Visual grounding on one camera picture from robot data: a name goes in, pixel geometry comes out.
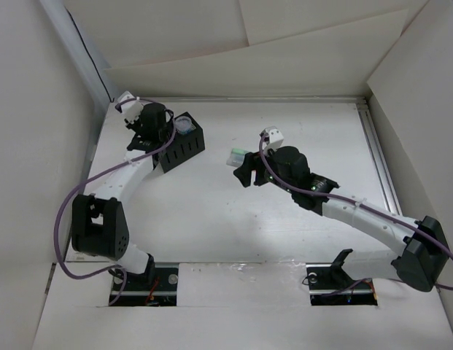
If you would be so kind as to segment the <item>clear jar of paper clips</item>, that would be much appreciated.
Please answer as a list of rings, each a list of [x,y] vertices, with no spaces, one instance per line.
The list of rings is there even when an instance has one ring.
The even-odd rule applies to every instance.
[[[190,133],[194,129],[193,121],[188,116],[179,116],[174,120],[176,131],[180,135]]]

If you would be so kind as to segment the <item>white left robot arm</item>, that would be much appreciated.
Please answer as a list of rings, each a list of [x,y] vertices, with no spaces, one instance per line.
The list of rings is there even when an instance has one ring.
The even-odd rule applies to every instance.
[[[174,139],[173,114],[164,105],[150,103],[128,123],[134,138],[125,154],[126,165],[111,171],[96,190],[78,195],[71,208],[71,245],[74,251],[105,257],[130,273],[139,289],[155,282],[152,257],[131,242],[124,206],[142,180],[158,164]]]

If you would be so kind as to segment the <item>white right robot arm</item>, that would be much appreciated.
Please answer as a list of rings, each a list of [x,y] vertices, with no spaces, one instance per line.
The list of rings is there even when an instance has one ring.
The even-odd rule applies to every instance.
[[[311,172],[306,156],[286,146],[262,152],[233,150],[229,164],[243,187],[273,184],[290,194],[300,208],[347,224],[384,245],[382,250],[356,252],[343,248],[333,260],[307,266],[315,289],[340,294],[372,278],[401,281],[420,292],[438,286],[438,277],[452,255],[438,220],[399,216],[343,194],[337,182]]]

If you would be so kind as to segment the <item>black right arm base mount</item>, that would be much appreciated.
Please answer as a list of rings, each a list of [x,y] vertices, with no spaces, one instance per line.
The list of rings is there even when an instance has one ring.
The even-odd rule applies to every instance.
[[[352,279],[343,270],[351,253],[344,249],[332,262],[306,264],[301,283],[309,288],[311,306],[378,306],[372,279]]]

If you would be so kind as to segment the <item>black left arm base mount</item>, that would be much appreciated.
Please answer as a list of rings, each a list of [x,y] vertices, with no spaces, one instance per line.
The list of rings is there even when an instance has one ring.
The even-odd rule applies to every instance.
[[[109,293],[110,306],[127,307],[175,307],[179,281],[179,263],[154,262],[150,260],[148,276],[127,275],[123,287],[123,272],[110,270],[112,286]]]

